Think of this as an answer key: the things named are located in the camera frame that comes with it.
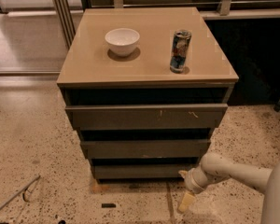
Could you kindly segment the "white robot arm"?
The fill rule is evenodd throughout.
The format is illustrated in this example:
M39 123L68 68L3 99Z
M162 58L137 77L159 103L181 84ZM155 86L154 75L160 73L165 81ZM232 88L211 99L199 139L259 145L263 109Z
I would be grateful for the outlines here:
M269 169L241 164L209 152L203 155L197 167L180 170L179 174L187 189L177 207L181 213L189 209L196 194L231 178L264 195L260 224L280 224L280 162Z

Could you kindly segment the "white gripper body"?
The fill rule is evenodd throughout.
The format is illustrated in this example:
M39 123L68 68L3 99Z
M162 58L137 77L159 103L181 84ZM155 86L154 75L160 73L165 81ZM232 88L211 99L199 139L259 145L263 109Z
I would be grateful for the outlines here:
M199 180L201 171L198 168L192 168L186 171L184 182L186 188L194 194L199 194L204 191L203 183Z

